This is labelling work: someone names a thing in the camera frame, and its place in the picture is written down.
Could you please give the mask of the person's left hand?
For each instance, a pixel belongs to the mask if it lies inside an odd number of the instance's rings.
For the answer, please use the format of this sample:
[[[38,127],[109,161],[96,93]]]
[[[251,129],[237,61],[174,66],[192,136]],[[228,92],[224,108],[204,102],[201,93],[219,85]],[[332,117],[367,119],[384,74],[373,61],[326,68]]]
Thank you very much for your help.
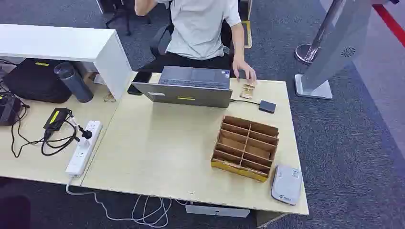
[[[256,72],[248,63],[245,62],[244,57],[235,55],[232,68],[237,79],[240,78],[240,73],[244,72],[245,78],[248,80],[249,84],[256,83]]]

